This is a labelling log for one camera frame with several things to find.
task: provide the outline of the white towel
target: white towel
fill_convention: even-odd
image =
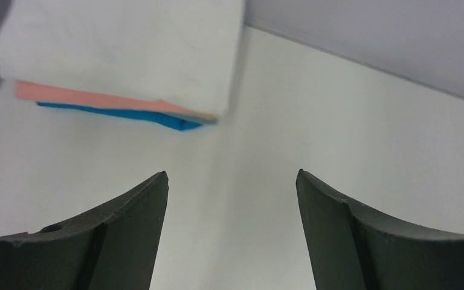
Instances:
[[[223,115],[243,0],[13,1],[0,76]]]

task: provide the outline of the white surface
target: white surface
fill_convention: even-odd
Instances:
[[[0,76],[222,115],[244,0],[15,0]]]
[[[464,233],[464,101],[247,29],[231,112],[176,132],[0,92],[0,235],[37,231],[160,170],[169,203],[151,289],[315,289],[304,168],[343,193]]]

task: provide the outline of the blue cloth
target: blue cloth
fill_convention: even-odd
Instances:
[[[108,116],[150,121],[150,122],[158,123],[163,126],[166,126],[166,127],[169,127],[175,130],[179,130],[179,131],[196,129],[202,126],[202,124],[199,124],[199,123],[182,120],[182,119],[169,116],[163,113],[159,113],[159,112],[122,110],[122,109],[99,109],[99,108],[86,107],[86,106],[58,104],[58,103],[43,103],[43,102],[37,102],[36,104],[41,107],[75,109],[75,110],[108,115]]]

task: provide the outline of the white table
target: white table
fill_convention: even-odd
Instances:
[[[464,233],[464,101],[248,28],[230,114],[177,132],[0,88],[0,235],[170,178],[151,289],[315,289],[304,168],[396,217]]]

